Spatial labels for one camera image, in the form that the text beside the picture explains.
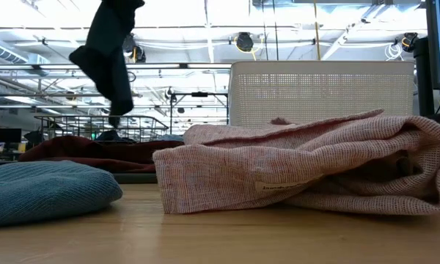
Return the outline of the black monitor stand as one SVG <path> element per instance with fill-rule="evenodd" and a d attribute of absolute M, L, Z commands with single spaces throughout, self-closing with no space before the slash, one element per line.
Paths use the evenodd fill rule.
<path fill-rule="evenodd" d="M 420 38 L 415 42 L 414 58 L 417 71 L 419 114 L 425 117 L 431 116 L 434 114 L 434 101 L 431 81 L 429 41 L 427 37 Z"/>

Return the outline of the blue knit cloth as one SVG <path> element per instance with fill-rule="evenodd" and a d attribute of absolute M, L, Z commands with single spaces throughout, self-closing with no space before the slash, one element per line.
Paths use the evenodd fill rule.
<path fill-rule="evenodd" d="M 91 213 L 122 197 L 112 173 L 72 161 L 0 165 L 0 227 Z"/>

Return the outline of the black background rig frame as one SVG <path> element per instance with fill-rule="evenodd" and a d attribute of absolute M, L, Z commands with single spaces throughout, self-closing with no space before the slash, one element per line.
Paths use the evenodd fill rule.
<path fill-rule="evenodd" d="M 174 103 L 173 100 L 178 95 L 180 96 L 180 98 L 177 99 L 176 103 Z M 170 128 L 172 128 L 172 124 L 173 124 L 173 109 L 177 103 L 180 103 L 184 99 L 185 96 L 190 96 L 193 98 L 206 98 L 209 96 L 213 96 L 226 109 L 226 118 L 227 118 L 226 124 L 229 125 L 229 123 L 230 123 L 229 101 L 230 100 L 229 100 L 229 95 L 227 93 L 217 93 L 217 92 L 180 92 L 180 93 L 176 93 L 176 92 L 170 92 L 169 93 L 169 127 Z M 226 98 L 226 103 L 221 101 L 219 99 L 219 96 L 224 96 Z"/>

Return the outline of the maroon cloth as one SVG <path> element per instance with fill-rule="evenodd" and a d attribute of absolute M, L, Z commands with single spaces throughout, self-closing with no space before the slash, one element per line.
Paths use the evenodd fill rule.
<path fill-rule="evenodd" d="M 179 141 L 96 142 L 83 137 L 60 136 L 27 150 L 18 160 L 73 161 L 113 173 L 154 173 L 153 153 L 182 145 Z"/>

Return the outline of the pink checked shirt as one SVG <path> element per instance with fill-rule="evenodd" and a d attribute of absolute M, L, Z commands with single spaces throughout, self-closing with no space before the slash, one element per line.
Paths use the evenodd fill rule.
<path fill-rule="evenodd" d="M 264 128 L 195 125 L 153 154 L 166 213 L 283 202 L 346 213 L 440 213 L 440 124 L 382 110 Z"/>

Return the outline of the navy blue garment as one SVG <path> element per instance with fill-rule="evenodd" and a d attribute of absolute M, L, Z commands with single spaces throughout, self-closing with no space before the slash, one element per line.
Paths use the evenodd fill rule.
<path fill-rule="evenodd" d="M 127 142 L 127 143 L 135 143 L 134 140 L 120 137 L 115 130 L 104 131 L 102 132 L 96 139 L 97 142 Z"/>

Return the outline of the silver ventilation duct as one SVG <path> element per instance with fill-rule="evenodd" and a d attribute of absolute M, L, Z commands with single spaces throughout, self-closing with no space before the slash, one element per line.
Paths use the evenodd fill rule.
<path fill-rule="evenodd" d="M 44 56 L 36 53 L 20 53 L 2 41 L 0 41 L 0 59 L 12 65 L 32 65 L 31 69 L 26 69 L 29 74 L 47 76 L 50 73 L 49 70 L 43 70 L 40 66 L 50 63 Z"/>

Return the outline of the white plastic bin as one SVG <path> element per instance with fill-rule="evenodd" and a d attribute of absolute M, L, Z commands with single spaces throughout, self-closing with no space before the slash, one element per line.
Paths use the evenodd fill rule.
<path fill-rule="evenodd" d="M 260 128 L 277 117 L 295 123 L 375 109 L 413 113 L 414 63 L 399 61 L 235 62 L 230 124 Z"/>

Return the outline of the black background monitor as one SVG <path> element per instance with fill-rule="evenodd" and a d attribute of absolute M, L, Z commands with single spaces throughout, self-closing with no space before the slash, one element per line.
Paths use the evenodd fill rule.
<path fill-rule="evenodd" d="M 19 143 L 21 137 L 22 130 L 20 128 L 0 128 L 0 142 Z"/>

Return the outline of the dark teal cloth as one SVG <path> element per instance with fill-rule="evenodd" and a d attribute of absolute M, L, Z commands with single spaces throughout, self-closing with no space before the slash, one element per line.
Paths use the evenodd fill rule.
<path fill-rule="evenodd" d="M 101 0 L 85 44 L 69 55 L 110 101 L 109 124 L 114 128 L 133 110 L 123 43 L 135 26 L 135 11 L 143 6 L 144 0 Z"/>

